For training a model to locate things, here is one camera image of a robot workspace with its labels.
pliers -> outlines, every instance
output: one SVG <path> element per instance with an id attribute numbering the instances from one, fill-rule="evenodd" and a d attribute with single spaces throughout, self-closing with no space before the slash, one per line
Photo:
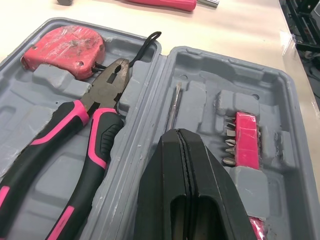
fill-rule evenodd
<path id="1" fill-rule="evenodd" d="M 5 239 L 29 186 L 50 156 L 92 116 L 87 153 L 79 181 L 47 240 L 71 240 L 84 223 L 102 183 L 110 151 L 124 123 L 116 107 L 129 82 L 129 61 L 120 58 L 102 71 L 80 100 L 65 102 L 17 157 L 0 183 L 0 239 Z"/>

black handle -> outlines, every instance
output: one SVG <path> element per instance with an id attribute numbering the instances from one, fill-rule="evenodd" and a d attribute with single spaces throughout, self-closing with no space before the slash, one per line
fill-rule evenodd
<path id="1" fill-rule="evenodd" d="M 51 120 L 17 157 L 0 183 L 0 239 L 5 238 L 37 173 L 58 147 L 89 121 L 83 104 L 65 102 Z"/>
<path id="2" fill-rule="evenodd" d="M 123 127 L 123 121 L 113 108 L 99 108 L 94 112 L 79 181 L 46 240 L 72 240 L 77 235 L 104 179 L 115 137 Z"/>

gray plastic tool case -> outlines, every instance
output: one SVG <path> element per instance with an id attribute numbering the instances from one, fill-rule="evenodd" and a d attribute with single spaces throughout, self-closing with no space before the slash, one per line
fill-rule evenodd
<path id="1" fill-rule="evenodd" d="M 49 121 L 57 107 L 79 99 L 87 82 L 41 65 L 25 70 L 23 53 L 45 33 L 68 25 L 97 31 L 105 41 L 103 64 L 132 60 L 144 38 L 55 18 L 32 33 L 0 65 L 0 173 Z M 228 157 L 225 116 L 254 114 L 261 132 L 260 170 L 228 168 L 247 214 L 265 222 L 268 240 L 320 240 L 320 206 L 307 137 L 293 80 L 284 72 L 190 47 L 161 55 L 155 43 L 134 64 L 119 109 L 125 127 L 116 136 L 108 173 L 97 191 L 80 240 L 130 240 L 141 175 L 164 133 L 178 82 L 175 128 L 199 134 L 213 155 Z M 6 240 L 43 240 L 78 181 L 90 124 L 57 151 L 30 186 Z"/>

table surface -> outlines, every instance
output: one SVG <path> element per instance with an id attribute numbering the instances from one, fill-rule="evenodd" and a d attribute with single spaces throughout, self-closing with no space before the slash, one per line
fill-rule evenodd
<path id="1" fill-rule="evenodd" d="M 198 4 L 193 13 L 123 0 L 74 0 L 69 7 L 56 0 L 2 0 L 0 6 L 0 61 L 47 19 L 65 17 L 141 36 L 162 31 L 164 55 L 189 46 L 285 71 L 297 88 L 320 196 L 320 112 L 279 0 L 220 0 L 217 9 Z"/>

pink screwdriver handle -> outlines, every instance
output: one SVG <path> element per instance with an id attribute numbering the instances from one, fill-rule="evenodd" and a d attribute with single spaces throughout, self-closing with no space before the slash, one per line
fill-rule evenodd
<path id="1" fill-rule="evenodd" d="M 193 11 L 196 7 L 197 0 L 128 0 L 138 4 L 147 4 L 153 6 L 170 7 L 185 11 Z"/>

